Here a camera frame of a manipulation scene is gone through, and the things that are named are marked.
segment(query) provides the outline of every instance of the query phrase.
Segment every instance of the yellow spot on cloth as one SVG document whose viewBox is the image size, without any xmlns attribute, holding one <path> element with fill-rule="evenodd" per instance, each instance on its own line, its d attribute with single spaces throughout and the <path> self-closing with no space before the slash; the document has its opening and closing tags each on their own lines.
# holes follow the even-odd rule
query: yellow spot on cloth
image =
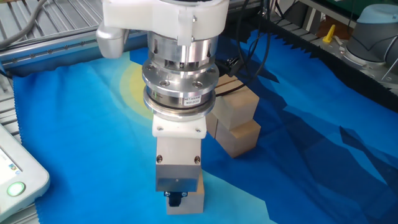
<svg viewBox="0 0 398 224">
<path fill-rule="evenodd" d="M 152 119 L 153 114 L 146 108 L 143 100 L 145 83 L 142 80 L 142 66 L 132 63 L 120 79 L 120 94 L 124 102 L 136 113 Z"/>
</svg>

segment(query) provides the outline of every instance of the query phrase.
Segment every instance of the white device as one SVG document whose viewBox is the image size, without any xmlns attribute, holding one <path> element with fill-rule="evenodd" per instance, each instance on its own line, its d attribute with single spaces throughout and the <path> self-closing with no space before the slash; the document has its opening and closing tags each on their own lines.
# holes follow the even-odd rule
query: white device
<svg viewBox="0 0 398 224">
<path fill-rule="evenodd" d="M 0 222 L 42 196 L 49 173 L 0 124 Z"/>
</svg>

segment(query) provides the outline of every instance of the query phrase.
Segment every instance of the yellow object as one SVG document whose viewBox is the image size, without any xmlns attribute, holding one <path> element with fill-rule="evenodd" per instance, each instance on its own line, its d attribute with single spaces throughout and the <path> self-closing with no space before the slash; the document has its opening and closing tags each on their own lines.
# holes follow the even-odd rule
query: yellow object
<svg viewBox="0 0 398 224">
<path fill-rule="evenodd" d="M 326 35 L 326 37 L 324 37 L 322 41 L 324 41 L 325 43 L 330 43 L 333 38 L 333 34 L 335 33 L 335 28 L 336 28 L 336 25 L 333 25 L 330 28 L 328 35 Z"/>
</svg>

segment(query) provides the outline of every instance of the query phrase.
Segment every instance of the label sticker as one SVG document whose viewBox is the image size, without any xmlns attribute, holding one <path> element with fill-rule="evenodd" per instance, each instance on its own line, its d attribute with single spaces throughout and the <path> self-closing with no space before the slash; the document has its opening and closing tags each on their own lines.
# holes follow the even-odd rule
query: label sticker
<svg viewBox="0 0 398 224">
<path fill-rule="evenodd" d="M 193 106 L 199 104 L 201 101 L 201 96 L 194 96 L 189 98 L 184 98 L 184 106 Z"/>
</svg>

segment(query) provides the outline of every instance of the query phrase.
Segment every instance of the green button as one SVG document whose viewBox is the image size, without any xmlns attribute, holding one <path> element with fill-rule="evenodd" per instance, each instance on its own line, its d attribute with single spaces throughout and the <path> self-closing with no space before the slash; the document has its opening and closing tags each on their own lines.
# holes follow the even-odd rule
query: green button
<svg viewBox="0 0 398 224">
<path fill-rule="evenodd" d="M 22 193 L 25 191 L 25 188 L 26 188 L 26 186 L 25 186 L 24 183 L 22 183 L 22 182 L 15 182 L 15 183 L 11 184 L 11 185 L 8 187 L 7 193 L 8 193 L 10 196 L 15 197 L 15 196 L 18 196 L 18 195 L 22 194 Z"/>
</svg>

